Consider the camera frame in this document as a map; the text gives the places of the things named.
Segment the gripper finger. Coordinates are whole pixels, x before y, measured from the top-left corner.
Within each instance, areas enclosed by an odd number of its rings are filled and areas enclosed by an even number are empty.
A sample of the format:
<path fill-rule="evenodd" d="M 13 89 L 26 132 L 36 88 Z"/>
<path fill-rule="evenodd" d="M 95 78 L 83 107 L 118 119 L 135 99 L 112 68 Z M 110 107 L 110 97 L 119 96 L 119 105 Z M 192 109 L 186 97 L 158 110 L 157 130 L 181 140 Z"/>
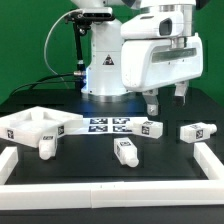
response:
<path fill-rule="evenodd" d="M 143 93 L 143 98 L 147 105 L 147 113 L 150 116 L 156 116 L 159 110 L 159 103 L 157 99 L 158 90 L 148 90 Z"/>
<path fill-rule="evenodd" d="M 189 82 L 182 81 L 175 84 L 175 92 L 173 96 L 173 103 L 176 106 L 184 106 L 186 101 L 186 94 L 188 91 Z"/>

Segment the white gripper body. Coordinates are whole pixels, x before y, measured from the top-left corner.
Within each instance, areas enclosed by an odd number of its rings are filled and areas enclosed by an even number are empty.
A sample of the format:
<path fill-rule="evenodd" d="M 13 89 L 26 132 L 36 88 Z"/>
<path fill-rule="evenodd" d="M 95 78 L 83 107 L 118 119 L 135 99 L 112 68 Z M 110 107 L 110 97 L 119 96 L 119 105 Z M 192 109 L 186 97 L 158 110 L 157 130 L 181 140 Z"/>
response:
<path fill-rule="evenodd" d="M 197 34 L 183 36 L 182 13 L 141 14 L 121 26 L 122 82 L 144 92 L 200 77 L 202 42 Z"/>

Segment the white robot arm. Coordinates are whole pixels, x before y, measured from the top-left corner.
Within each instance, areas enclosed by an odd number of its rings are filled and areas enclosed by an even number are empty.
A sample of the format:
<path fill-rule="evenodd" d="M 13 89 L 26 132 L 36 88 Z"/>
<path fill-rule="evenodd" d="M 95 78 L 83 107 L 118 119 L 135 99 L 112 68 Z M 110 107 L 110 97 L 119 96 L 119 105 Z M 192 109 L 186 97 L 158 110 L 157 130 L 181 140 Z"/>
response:
<path fill-rule="evenodd" d="M 71 1 L 75 35 L 92 32 L 91 62 L 80 66 L 84 96 L 113 102 L 139 92 L 155 116 L 158 89 L 174 85 L 174 103 L 185 104 L 189 81 L 203 71 L 194 12 L 211 0 Z"/>

